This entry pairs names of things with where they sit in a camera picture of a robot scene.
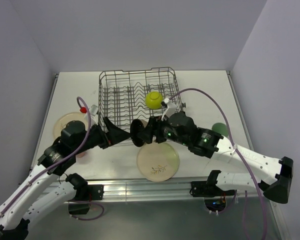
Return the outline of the black bowl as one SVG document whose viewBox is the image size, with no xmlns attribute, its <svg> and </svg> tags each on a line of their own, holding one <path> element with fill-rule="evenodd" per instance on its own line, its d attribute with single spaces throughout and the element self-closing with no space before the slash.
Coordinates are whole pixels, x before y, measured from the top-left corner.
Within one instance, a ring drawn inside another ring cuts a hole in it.
<svg viewBox="0 0 300 240">
<path fill-rule="evenodd" d="M 145 144 L 145 142 L 141 138 L 138 137 L 138 133 L 140 133 L 144 128 L 145 128 L 145 126 L 140 119 L 134 119 L 131 122 L 130 137 L 131 137 L 132 143 L 138 148 L 142 147 Z"/>
</svg>

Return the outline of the grey wire dish rack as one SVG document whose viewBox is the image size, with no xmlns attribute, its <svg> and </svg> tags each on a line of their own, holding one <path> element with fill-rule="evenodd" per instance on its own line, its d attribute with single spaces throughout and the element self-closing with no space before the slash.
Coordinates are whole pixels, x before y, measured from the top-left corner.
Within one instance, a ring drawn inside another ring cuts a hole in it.
<svg viewBox="0 0 300 240">
<path fill-rule="evenodd" d="M 153 67 L 146 70 L 108 70 L 99 75 L 98 123 L 103 131 L 108 129 L 104 118 L 129 133 L 133 120 L 148 121 L 151 116 L 161 116 L 163 108 L 150 109 L 146 96 L 151 92 L 169 98 L 179 92 L 175 71 L 171 67 Z"/>
</svg>

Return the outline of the lime green bowl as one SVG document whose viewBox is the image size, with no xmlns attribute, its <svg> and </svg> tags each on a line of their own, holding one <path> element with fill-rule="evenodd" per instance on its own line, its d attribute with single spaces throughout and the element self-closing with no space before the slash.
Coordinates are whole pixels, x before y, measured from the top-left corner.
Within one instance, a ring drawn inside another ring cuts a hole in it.
<svg viewBox="0 0 300 240">
<path fill-rule="evenodd" d="M 152 110 L 160 109 L 162 101 L 163 96 L 158 91 L 151 91 L 145 97 L 145 105 Z"/>
</svg>

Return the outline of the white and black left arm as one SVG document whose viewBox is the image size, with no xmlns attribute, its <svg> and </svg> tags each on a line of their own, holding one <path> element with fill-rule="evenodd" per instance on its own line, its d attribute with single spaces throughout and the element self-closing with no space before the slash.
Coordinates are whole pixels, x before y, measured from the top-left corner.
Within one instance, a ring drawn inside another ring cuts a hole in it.
<svg viewBox="0 0 300 240">
<path fill-rule="evenodd" d="M 27 237 L 30 221 L 24 214 L 51 183 L 76 163 L 77 154 L 94 147 L 106 149 L 130 137 L 107 117 L 104 120 L 106 131 L 99 124 L 85 126 L 79 120 L 66 124 L 60 137 L 44 151 L 26 180 L 0 206 L 0 240 L 24 240 Z"/>
</svg>

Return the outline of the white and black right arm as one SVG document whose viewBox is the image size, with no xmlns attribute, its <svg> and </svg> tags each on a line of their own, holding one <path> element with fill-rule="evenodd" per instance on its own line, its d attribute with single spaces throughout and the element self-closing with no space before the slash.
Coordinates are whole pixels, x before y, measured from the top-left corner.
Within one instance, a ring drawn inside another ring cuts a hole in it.
<svg viewBox="0 0 300 240">
<path fill-rule="evenodd" d="M 171 117 L 151 116 L 147 125 L 135 119 L 130 125 L 133 144 L 167 140 L 181 144 L 200 157 L 217 160 L 248 173 L 227 173 L 212 170 L 205 187 L 212 195 L 230 190 L 261 190 L 263 195 L 276 203 L 288 203 L 293 179 L 294 161 L 289 157 L 273 158 L 259 154 L 243 146 L 231 143 L 230 139 L 207 128 L 196 126 L 185 112 Z"/>
</svg>

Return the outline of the large pink green plate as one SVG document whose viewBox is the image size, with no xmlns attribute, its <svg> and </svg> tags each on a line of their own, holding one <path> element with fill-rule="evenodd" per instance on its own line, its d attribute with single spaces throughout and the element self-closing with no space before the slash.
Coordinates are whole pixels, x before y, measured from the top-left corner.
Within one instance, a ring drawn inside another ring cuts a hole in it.
<svg viewBox="0 0 300 240">
<path fill-rule="evenodd" d="M 172 178 L 179 169 L 180 158 L 168 143 L 145 144 L 136 157 L 139 172 L 149 181 L 164 182 Z"/>
</svg>

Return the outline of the pink cup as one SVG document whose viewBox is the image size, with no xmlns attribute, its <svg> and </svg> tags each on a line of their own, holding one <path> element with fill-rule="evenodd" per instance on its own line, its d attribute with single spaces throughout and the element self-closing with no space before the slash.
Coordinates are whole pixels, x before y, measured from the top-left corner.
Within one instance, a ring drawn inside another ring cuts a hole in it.
<svg viewBox="0 0 300 240">
<path fill-rule="evenodd" d="M 78 154 L 76 155 L 76 157 L 77 157 L 77 158 L 82 158 L 82 157 L 85 156 L 85 155 L 86 155 L 86 152 L 84 151 L 84 152 L 78 153 Z"/>
</svg>

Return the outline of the small cream plate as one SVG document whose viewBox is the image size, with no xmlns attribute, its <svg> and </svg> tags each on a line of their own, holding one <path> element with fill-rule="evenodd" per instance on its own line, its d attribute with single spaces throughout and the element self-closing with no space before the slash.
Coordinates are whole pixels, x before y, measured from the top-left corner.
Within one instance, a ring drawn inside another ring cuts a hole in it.
<svg viewBox="0 0 300 240">
<path fill-rule="evenodd" d="M 88 122 L 85 119 L 85 114 L 81 112 L 70 112 L 60 117 L 54 124 L 53 131 L 52 131 L 54 139 L 61 136 L 61 131 L 71 121 L 80 121 L 84 123 L 86 130 L 88 128 Z"/>
</svg>

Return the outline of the pale green cup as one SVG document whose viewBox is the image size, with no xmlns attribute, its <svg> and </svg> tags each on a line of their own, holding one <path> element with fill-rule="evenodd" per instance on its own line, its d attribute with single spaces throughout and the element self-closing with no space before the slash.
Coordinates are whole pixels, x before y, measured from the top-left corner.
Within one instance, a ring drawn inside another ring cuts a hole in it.
<svg viewBox="0 0 300 240">
<path fill-rule="evenodd" d="M 229 136 L 228 127 L 226 124 L 224 124 L 222 122 L 217 122 L 217 123 L 213 124 L 213 126 L 211 127 L 211 130 L 214 132 L 217 132 L 225 137 Z"/>
</svg>

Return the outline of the aluminium rail frame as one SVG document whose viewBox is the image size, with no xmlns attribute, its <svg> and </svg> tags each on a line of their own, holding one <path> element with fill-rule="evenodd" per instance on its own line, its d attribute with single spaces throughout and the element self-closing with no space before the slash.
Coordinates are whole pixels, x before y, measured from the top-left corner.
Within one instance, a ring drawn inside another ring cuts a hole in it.
<svg viewBox="0 0 300 240">
<path fill-rule="evenodd" d="M 259 240 L 263 215 L 254 193 L 226 199 L 227 209 L 209 213 L 205 199 L 190 195 L 190 178 L 89 181 L 103 185 L 102 200 L 86 221 L 56 208 L 29 232 L 30 240 Z"/>
</svg>

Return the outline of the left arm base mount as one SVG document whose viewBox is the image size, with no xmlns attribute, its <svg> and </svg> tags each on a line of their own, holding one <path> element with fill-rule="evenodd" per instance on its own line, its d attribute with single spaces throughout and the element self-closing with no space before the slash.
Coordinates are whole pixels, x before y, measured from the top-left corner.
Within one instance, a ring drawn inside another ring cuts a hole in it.
<svg viewBox="0 0 300 240">
<path fill-rule="evenodd" d="M 104 186 L 102 184 L 87 184 L 76 190 L 75 197 L 68 201 L 68 212 L 71 218 L 78 221 L 93 221 L 99 219 L 105 212 L 105 208 L 100 203 L 96 202 L 103 199 Z M 93 206 L 98 206 L 101 209 L 98 216 L 92 218 L 83 218 L 79 215 L 86 215 L 89 210 L 94 209 Z"/>
</svg>

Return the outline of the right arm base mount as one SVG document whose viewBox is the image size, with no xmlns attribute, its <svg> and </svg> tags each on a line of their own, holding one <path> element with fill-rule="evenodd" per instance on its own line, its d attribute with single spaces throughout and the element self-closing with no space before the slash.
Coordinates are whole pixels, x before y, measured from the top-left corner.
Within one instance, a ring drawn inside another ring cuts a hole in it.
<svg viewBox="0 0 300 240">
<path fill-rule="evenodd" d="M 208 185 L 207 181 L 191 181 L 189 194 L 193 198 L 203 198 L 206 211 L 210 215 L 218 216 L 236 202 L 236 190 L 221 190 L 215 185 Z"/>
</svg>

